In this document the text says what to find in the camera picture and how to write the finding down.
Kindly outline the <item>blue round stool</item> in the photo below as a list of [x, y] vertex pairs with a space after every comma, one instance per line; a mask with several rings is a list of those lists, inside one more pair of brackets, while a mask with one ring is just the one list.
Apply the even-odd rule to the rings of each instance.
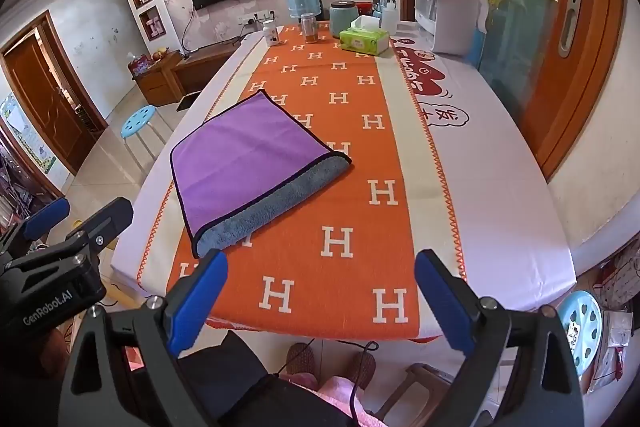
[[556, 308], [562, 323], [576, 373], [583, 373], [596, 357], [603, 332], [602, 312], [588, 291], [573, 291]]
[[165, 135], [160, 131], [160, 127], [172, 131], [166, 119], [155, 105], [145, 105], [132, 113], [120, 127], [120, 139], [124, 142], [126, 150], [132, 154], [130, 142], [136, 140], [151, 158], [157, 158], [152, 146], [146, 141], [148, 135], [154, 136], [155, 140], [166, 144]]

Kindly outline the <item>wooden sliding glass door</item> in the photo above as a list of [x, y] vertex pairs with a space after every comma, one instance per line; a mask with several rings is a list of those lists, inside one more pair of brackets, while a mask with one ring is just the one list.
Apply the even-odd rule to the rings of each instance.
[[611, 69], [625, 0], [488, 0], [478, 68], [546, 178], [585, 127]]

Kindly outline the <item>black floor mat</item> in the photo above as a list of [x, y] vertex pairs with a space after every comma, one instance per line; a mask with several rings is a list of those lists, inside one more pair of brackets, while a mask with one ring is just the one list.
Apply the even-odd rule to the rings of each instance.
[[193, 103], [196, 101], [196, 99], [200, 96], [200, 94], [201, 94], [200, 91], [196, 91], [196, 92], [192, 92], [185, 95], [178, 103], [178, 106], [176, 107], [176, 111], [182, 112], [183, 110], [189, 109], [193, 105]]

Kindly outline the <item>wooden TV cabinet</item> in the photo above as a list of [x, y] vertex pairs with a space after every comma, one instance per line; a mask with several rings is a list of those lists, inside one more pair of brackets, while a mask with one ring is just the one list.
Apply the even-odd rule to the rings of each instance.
[[216, 43], [184, 58], [170, 51], [142, 74], [134, 76], [145, 100], [155, 106], [178, 103], [188, 94], [202, 91], [238, 46]]

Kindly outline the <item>green tissue pack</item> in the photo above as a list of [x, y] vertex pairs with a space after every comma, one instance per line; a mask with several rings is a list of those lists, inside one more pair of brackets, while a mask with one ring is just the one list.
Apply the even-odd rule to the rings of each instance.
[[375, 16], [360, 15], [340, 32], [343, 50], [378, 56], [390, 47], [390, 34]]

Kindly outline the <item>brown wooden door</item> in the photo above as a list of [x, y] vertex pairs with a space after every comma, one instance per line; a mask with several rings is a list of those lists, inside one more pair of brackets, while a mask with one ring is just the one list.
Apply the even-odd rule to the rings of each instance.
[[107, 123], [80, 82], [48, 11], [2, 44], [1, 68], [44, 143], [77, 174]]

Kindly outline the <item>white appliance with cloth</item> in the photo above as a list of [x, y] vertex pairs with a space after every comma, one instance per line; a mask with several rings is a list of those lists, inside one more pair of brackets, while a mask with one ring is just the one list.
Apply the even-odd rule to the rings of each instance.
[[467, 56], [478, 32], [486, 34], [488, 0], [414, 0], [414, 17], [432, 36], [436, 54]]

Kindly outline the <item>clear plastic bottle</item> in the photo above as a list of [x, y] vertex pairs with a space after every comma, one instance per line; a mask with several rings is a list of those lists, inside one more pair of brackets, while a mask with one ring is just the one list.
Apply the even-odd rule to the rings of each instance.
[[399, 12], [395, 2], [387, 2], [382, 9], [381, 28], [390, 36], [395, 35], [399, 23]]

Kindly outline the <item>glass jar amber liquid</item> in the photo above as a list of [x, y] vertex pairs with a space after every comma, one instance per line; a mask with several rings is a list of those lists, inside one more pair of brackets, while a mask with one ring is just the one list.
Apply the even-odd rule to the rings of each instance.
[[318, 23], [316, 16], [312, 13], [305, 13], [299, 17], [300, 30], [306, 43], [318, 41]]

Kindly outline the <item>teal ceramic canister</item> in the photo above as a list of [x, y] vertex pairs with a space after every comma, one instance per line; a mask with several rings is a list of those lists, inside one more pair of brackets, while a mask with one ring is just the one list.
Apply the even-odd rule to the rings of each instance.
[[340, 38], [340, 33], [352, 26], [359, 16], [357, 5], [352, 0], [334, 1], [330, 6], [330, 33], [333, 38]]

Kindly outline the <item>purple and grey towel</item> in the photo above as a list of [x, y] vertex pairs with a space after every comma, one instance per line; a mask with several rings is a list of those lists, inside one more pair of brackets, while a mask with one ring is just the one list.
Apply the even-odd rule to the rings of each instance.
[[265, 90], [206, 120], [169, 159], [196, 259], [246, 239], [352, 167]]

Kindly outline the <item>white pill bottle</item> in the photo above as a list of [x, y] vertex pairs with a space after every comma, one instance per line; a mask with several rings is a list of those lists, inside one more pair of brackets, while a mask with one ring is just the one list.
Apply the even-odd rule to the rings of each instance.
[[265, 20], [262, 23], [262, 33], [267, 46], [277, 46], [280, 43], [279, 31], [274, 20]]

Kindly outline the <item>orange H-pattern table runner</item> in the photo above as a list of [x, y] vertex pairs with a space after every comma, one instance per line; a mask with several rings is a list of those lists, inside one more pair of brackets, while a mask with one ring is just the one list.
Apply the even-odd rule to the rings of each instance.
[[209, 324], [326, 339], [438, 335], [414, 258], [431, 248], [457, 275], [464, 258], [435, 141], [396, 51], [344, 51], [327, 32], [308, 43], [293, 25], [277, 46], [250, 35], [175, 138], [261, 94], [350, 166], [227, 248], [228, 280]]

